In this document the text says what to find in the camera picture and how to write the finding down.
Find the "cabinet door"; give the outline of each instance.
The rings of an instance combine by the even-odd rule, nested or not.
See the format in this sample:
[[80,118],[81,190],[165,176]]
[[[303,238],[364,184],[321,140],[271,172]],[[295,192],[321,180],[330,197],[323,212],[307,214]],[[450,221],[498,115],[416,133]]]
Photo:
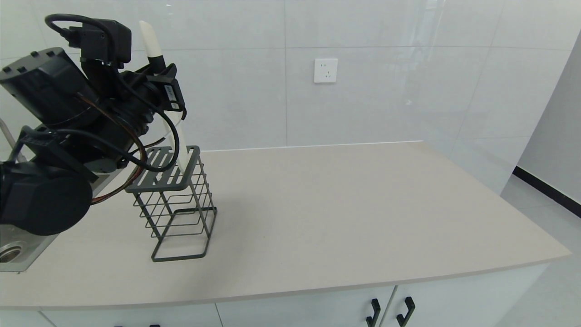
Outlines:
[[214,304],[126,310],[43,311],[56,327],[221,327]]
[[397,316],[415,310],[407,327],[494,327],[543,273],[547,265],[396,287],[381,327],[400,327]]
[[0,327],[53,327],[38,311],[0,311]]
[[378,299],[381,311],[393,287],[327,292],[300,296],[218,303],[224,327],[367,327],[374,315],[371,300]]

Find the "countertop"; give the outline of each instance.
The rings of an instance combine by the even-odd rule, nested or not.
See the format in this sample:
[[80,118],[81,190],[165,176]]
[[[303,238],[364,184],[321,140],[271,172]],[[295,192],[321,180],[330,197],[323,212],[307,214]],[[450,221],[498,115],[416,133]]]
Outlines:
[[570,254],[421,142],[210,151],[202,161],[218,207],[207,256],[152,262],[156,241],[133,196],[120,193],[26,272],[0,273],[0,308],[212,303],[476,275]]

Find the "black robotic arm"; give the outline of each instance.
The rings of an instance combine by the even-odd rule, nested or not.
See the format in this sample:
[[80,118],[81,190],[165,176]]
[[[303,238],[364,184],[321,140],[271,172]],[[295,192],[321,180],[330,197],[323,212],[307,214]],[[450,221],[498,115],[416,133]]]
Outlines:
[[[58,21],[80,22],[63,29]],[[162,172],[174,166],[179,138],[165,111],[186,110],[175,64],[149,58],[135,72],[119,72],[131,60],[131,30],[114,20],[54,14],[45,23],[69,46],[81,49],[81,67],[62,48],[33,51],[0,71],[0,84],[42,123],[24,126],[7,161],[0,163],[0,224],[32,234],[50,235],[71,228],[88,211],[129,186],[144,169]],[[172,160],[164,167],[148,165],[139,137],[159,115],[175,140]],[[16,162],[22,146],[35,157]],[[136,145],[140,158],[129,153]],[[113,192],[93,198],[96,174],[137,169]]]

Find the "black baseboard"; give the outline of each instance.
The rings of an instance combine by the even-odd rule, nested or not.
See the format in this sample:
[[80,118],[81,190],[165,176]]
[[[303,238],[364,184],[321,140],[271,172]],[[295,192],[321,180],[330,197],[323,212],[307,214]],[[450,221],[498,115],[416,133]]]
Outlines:
[[525,181],[525,183],[528,185],[536,188],[539,192],[550,197],[555,202],[562,205],[565,209],[571,211],[577,217],[581,218],[581,204],[575,202],[575,200],[559,192],[553,186],[550,186],[549,184],[543,182],[542,180],[538,179],[531,173],[518,166],[514,169],[512,174]]

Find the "black wire rack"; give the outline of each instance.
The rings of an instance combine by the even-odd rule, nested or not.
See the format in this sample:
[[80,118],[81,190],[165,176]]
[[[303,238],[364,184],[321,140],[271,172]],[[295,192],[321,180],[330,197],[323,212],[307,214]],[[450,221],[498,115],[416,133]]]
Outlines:
[[[153,262],[202,258],[210,244],[218,211],[200,148],[187,149],[190,159],[185,172],[177,165],[162,173],[145,170],[126,188],[135,196],[133,206],[140,207],[139,216],[146,219],[150,236],[157,239],[151,255]],[[173,155],[171,147],[152,147],[147,152],[152,166],[166,165]]]

